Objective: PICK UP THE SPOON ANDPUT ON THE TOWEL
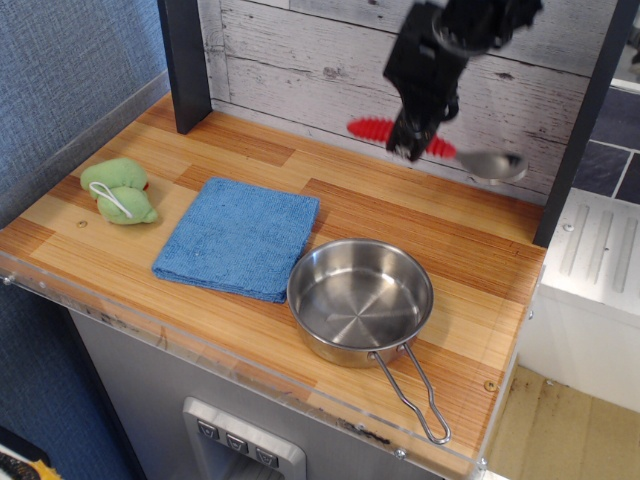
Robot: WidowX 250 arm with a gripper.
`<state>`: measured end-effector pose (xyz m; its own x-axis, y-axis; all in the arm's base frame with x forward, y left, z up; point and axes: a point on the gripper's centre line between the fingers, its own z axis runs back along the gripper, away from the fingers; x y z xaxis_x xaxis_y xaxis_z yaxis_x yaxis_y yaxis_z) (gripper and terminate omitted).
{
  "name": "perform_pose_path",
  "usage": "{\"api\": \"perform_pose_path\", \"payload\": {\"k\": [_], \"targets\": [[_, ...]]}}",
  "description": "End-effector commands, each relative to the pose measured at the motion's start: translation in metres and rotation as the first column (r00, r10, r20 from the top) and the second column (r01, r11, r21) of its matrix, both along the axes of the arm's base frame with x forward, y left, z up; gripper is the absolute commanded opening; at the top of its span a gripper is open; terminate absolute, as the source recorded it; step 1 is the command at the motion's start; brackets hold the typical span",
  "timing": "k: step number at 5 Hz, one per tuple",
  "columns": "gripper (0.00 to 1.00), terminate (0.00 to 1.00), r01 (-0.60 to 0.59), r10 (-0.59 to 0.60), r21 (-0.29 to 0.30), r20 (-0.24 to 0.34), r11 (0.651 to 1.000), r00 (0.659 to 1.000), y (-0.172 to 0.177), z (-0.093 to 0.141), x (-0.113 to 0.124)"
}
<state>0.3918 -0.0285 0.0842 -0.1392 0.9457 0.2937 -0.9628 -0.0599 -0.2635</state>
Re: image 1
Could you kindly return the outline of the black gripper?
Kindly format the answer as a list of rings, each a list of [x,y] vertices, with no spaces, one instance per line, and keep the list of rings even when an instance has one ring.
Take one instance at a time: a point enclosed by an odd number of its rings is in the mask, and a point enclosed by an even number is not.
[[[459,112],[458,81],[468,59],[455,54],[436,33],[442,12],[429,2],[414,4],[383,71],[401,99],[386,150],[410,162],[424,151],[443,156],[445,144],[435,125],[454,119]]]

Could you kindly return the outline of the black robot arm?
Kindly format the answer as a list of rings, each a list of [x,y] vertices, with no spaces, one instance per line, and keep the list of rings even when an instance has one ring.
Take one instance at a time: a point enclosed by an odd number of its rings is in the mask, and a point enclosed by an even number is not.
[[[541,10],[540,1],[414,4],[383,72],[402,102],[386,150],[417,160],[440,124],[458,114],[458,82],[470,59],[504,47]]]

